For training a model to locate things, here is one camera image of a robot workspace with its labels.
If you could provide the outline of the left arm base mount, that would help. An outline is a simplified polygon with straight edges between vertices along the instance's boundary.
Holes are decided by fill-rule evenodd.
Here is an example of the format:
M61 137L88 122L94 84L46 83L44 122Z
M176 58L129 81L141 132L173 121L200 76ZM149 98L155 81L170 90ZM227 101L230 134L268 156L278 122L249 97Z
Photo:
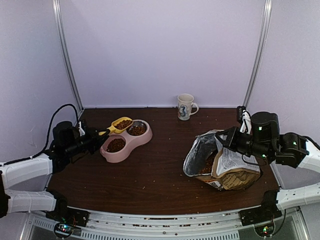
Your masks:
M53 233L60 240L69 238L75 230L86 227L90 213L86 210L71 208L67 198L55 190L47 191L56 200L54 210L45 211L45 217L56 221Z

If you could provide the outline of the yellow plastic scoop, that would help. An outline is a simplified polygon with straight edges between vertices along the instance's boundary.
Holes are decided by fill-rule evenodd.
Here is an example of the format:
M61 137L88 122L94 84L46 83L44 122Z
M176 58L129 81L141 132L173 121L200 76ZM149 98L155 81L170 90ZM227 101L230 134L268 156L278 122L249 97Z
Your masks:
M103 136L103 135L109 135L112 133L121 134L126 129L128 129L133 124L133 122L134 121L129 117L120 117L120 118L116 119L115 121L113 121L111 123L111 126L108 127L106 130L99 131L98 135Z

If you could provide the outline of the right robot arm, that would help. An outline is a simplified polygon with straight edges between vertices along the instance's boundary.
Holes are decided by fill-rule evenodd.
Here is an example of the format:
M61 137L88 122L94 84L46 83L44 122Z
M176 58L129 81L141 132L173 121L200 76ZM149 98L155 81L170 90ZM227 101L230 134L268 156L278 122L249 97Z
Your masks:
M260 111L250 117L251 130L240 131L231 127L215 134L216 139L241 156L261 158L268 163L292 168L320 171L320 146L308 136L294 132L280 133L276 113ZM280 189L264 193L261 206L256 210L259 220L268 220L277 210L319 203L320 185Z

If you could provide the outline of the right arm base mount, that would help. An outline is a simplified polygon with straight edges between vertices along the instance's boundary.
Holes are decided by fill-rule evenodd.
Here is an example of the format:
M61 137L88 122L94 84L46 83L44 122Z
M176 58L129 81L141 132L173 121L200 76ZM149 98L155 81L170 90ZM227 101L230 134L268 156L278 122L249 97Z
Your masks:
M239 217L242 226L254 225L255 233L261 238L271 238L276 230L275 219L283 214L277 207L279 190L268 190L264 193L260 206L241 210Z

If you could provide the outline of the pink double pet feeder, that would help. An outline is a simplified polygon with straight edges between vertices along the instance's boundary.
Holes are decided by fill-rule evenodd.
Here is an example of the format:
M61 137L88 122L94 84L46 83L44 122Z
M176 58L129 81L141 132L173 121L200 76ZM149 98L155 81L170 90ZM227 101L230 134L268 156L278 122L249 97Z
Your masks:
M153 132L150 125L146 121L142 119L135 119L133 120L133 124L131 125L130 129L132 127L143 127L145 132L141 135L132 135L131 133L129 133L128 129L126 129L120 134L112 133L101 146L100 154L106 159L107 162L119 163L124 161L129 157L129 155L135 148L148 143L152 139ZM115 139L123 140L124 147L116 152L108 152L108 146Z

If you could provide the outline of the pet food bag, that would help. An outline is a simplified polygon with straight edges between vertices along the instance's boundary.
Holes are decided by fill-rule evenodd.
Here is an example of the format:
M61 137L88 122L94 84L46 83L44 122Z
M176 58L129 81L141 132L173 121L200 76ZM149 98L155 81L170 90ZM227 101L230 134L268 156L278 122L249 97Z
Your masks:
M217 132L218 130L210 130L195 138L183 163L184 174L219 191L249 188L262 176L256 158L227 148L218 149L215 137ZM199 174L210 156L214 156L211 173Z

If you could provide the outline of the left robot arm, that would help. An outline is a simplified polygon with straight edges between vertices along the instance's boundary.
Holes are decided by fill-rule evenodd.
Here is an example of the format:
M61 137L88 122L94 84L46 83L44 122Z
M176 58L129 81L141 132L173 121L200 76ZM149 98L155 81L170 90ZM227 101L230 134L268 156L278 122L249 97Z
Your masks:
M94 154L111 133L110 128L98 130L70 121L58 123L52 130L53 141L49 149L29 159L11 160L0 165L0 216L10 213L52 212L61 222L72 218L65 197L54 190L14 190L13 187L28 180L59 173L80 153Z

